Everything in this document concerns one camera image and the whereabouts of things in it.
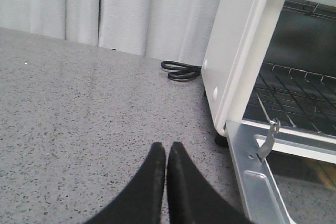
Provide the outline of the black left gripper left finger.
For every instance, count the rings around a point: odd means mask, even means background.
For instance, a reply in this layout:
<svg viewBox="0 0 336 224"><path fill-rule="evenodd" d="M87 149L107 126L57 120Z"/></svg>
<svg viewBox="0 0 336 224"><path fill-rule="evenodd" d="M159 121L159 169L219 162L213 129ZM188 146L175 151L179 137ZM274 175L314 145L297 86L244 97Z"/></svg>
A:
<svg viewBox="0 0 336 224"><path fill-rule="evenodd" d="M86 223L160 223L165 166L165 149L154 142L130 182Z"/></svg>

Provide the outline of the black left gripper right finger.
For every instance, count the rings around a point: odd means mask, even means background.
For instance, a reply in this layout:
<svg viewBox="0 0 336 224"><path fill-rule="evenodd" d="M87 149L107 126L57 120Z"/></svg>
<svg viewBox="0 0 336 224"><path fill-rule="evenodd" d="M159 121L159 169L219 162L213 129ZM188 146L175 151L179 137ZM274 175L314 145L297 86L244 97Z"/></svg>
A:
<svg viewBox="0 0 336 224"><path fill-rule="evenodd" d="M251 223L208 183L181 142L171 146L166 180L170 223Z"/></svg>

